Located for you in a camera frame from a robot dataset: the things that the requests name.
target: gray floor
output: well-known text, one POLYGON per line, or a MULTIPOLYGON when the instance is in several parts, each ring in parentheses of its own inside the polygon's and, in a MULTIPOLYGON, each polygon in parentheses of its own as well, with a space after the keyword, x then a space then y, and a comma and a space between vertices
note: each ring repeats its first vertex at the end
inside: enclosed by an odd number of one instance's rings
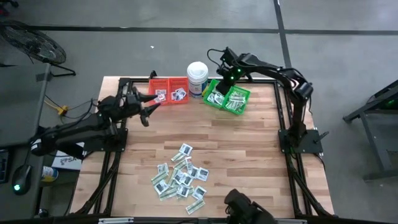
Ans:
MULTIPOLYGON (((286 29, 398 30, 395 0, 279 2, 286 29)), ((20 5, 11 9, 11 18, 32 25, 278 28, 272 0, 25 0, 20 5)), ((229 46, 239 53, 252 52, 270 63, 284 64, 279 34, 46 33, 67 52, 64 65, 78 72, 76 77, 50 83, 47 94, 65 105, 96 97, 102 77, 107 75, 148 75, 151 70, 164 76, 184 75, 187 65, 196 60, 206 62, 215 75, 215 66, 206 58, 209 48, 229 46)), ((397 79, 397 43, 398 35, 287 36, 293 67, 314 85, 315 124, 320 131, 330 131, 323 140, 326 175, 335 213, 341 217, 398 221, 398 179, 363 182, 364 174, 377 171, 376 161, 361 123, 348 125, 341 119, 397 79)), ((2 63, 30 63, 4 42, 0 49, 2 63)), ((57 122, 46 108, 42 123, 57 122)), ((47 201, 53 215, 64 213, 72 187, 52 190, 57 193, 50 193, 47 201)))

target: red container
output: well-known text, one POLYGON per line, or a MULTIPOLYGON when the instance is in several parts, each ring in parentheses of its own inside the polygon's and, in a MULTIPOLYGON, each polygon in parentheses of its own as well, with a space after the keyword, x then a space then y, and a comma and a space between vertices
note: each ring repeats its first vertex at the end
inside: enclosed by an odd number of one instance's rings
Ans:
POLYGON ((188 78, 169 78, 169 92, 168 94, 168 102, 169 103, 188 103, 189 101, 189 85, 188 78), (172 100, 172 93, 177 89, 183 88, 187 95, 182 100, 172 100))
MULTIPOLYGON (((155 90, 166 90, 166 100, 160 102, 162 105, 166 105, 169 103, 169 99, 171 99, 170 96, 170 87, 169 87, 169 79, 168 78, 154 78, 149 80, 149 89, 148 89, 148 94, 149 95, 155 95, 155 90)), ((151 100, 149 102, 151 105, 155 104, 155 100, 151 100)))

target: green container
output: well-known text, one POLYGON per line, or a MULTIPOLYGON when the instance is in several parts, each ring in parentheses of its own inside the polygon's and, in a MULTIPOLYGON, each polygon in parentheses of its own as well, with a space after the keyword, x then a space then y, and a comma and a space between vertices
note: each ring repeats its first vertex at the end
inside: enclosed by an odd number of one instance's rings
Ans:
POLYGON ((203 99, 203 101, 204 101, 207 105, 214 106, 215 108, 218 108, 218 109, 220 109, 222 106, 219 105, 219 104, 217 104, 217 103, 212 103, 212 102, 208 101, 207 98, 209 97, 210 93, 214 90, 214 88, 216 88, 216 86, 217 86, 217 84, 218 84, 219 82, 220 82, 220 81, 218 81, 218 80, 212 80, 212 81, 211 81, 211 83, 210 83, 210 85, 209 85, 209 88, 207 88, 205 97, 204 97, 204 99, 203 99))
POLYGON ((226 110, 226 111, 229 111, 231 113, 234 113, 234 114, 238 114, 238 115, 243 114, 244 113, 244 109, 246 108, 246 105, 248 104, 250 93, 251 92, 249 90, 245 90, 244 88, 240 88, 240 87, 237 87, 237 86, 232 86, 231 89, 229 90, 229 92, 226 94, 226 96, 224 98, 223 109, 226 110), (243 106, 240 109, 238 109, 238 110, 231 110, 231 109, 228 109, 227 107, 225 107, 226 104, 228 103, 229 96, 233 92, 242 93, 244 95, 244 99, 246 100, 246 103, 243 104, 243 106))
POLYGON ((216 88, 216 86, 217 86, 217 84, 219 82, 220 81, 218 81, 218 80, 212 80, 211 81, 211 83, 210 83, 210 85, 209 85, 209 87, 208 87, 208 89, 206 91, 206 94, 205 94, 205 97, 204 97, 203 101, 207 105, 214 106, 215 108, 218 108, 218 109, 223 108, 224 110, 229 111, 229 112, 234 113, 234 114, 239 114, 239 115, 243 114, 244 113, 244 109, 246 108, 246 105, 247 105, 249 97, 250 97, 250 91, 245 90, 244 88, 240 88, 238 86, 232 86, 231 89, 229 90, 229 92, 225 95, 222 105, 219 105, 217 103, 212 103, 212 102, 207 100, 207 98, 209 97, 211 92, 214 90, 214 88, 216 88), (239 92, 239 93, 242 93, 245 96, 245 100, 246 100, 246 103, 242 106, 242 108, 240 110, 237 110, 237 111, 231 110, 231 109, 228 109, 227 107, 225 107, 227 102, 228 102, 229 96, 235 91, 239 92))

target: wooden table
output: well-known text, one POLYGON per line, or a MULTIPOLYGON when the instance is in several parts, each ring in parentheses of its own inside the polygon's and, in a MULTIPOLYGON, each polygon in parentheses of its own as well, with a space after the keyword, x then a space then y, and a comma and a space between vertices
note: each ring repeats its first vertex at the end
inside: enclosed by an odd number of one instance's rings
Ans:
MULTIPOLYGON (((104 77, 99 99, 116 94, 119 78, 104 77)), ((147 83, 135 86, 147 92, 147 83)), ((246 194, 275 217, 294 217, 285 157, 277 137, 280 127, 273 85, 238 86, 251 91, 241 116, 190 98, 186 105, 159 107, 150 117, 147 128, 138 116, 128 119, 129 137, 119 166, 112 216, 187 217, 185 207, 195 201, 193 197, 161 202, 150 182, 157 174, 158 164, 167 162, 172 170, 174 164, 170 159, 182 143, 187 143, 193 146, 194 165, 210 171, 207 182, 194 180, 192 183, 204 187, 207 193, 206 205, 191 217, 225 217, 223 201, 232 189, 246 194)), ((305 122, 307 128, 313 127, 310 113, 306 113, 305 122)), ((97 187, 103 156, 95 152, 83 161, 71 212, 78 210, 97 187)), ((311 154, 302 157, 309 189, 324 208, 333 213, 321 162, 311 154)), ((298 196, 304 211, 300 190, 298 196)))

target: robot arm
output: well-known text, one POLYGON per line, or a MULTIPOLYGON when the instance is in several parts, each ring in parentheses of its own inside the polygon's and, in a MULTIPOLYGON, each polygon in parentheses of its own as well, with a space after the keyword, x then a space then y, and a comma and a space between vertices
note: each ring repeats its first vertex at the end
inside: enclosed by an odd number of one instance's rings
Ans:
POLYGON ((250 80, 251 73, 256 72, 262 75, 275 78, 284 89, 287 96, 294 105, 293 123, 289 128, 288 141, 293 147, 297 147, 303 136, 306 134, 304 124, 305 107, 310 99, 313 88, 312 84, 294 68, 281 68, 258 59, 253 54, 241 54, 237 56, 230 48, 226 48, 221 56, 222 65, 217 69, 217 73, 223 80, 217 85, 216 89, 221 94, 227 94, 231 86, 243 76, 250 80))
POLYGON ((83 119, 82 116, 78 121, 43 130, 32 139, 31 151, 37 156, 43 156, 58 149, 81 159, 81 149, 78 150, 75 143, 90 139, 117 141, 119 134, 116 124, 124 118, 139 114, 142 125, 148 126, 147 118, 160 104, 144 108, 142 103, 154 98, 157 95, 144 95, 136 87, 128 95, 107 96, 98 102, 98 111, 89 117, 83 119))

